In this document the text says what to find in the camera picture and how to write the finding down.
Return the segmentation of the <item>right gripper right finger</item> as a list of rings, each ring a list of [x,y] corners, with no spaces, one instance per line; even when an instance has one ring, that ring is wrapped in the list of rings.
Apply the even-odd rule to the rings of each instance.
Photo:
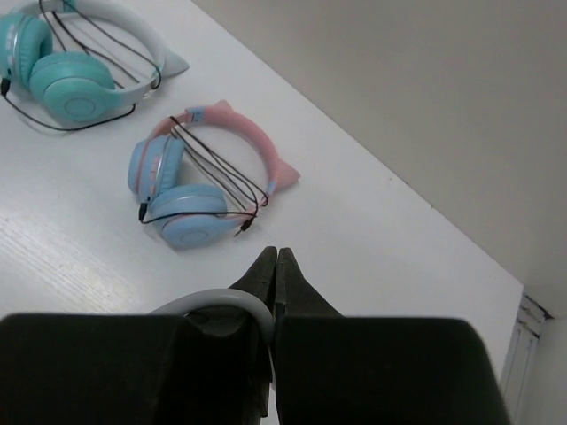
[[[277,321],[281,321],[284,316],[331,318],[342,316],[307,281],[291,248],[282,248],[278,253],[274,315]]]

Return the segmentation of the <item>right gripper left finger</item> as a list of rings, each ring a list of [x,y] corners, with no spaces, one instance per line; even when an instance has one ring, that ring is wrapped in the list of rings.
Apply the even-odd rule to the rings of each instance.
[[[277,248],[268,246],[254,260],[248,270],[233,284],[233,290],[241,290],[261,300],[274,314],[276,296]]]

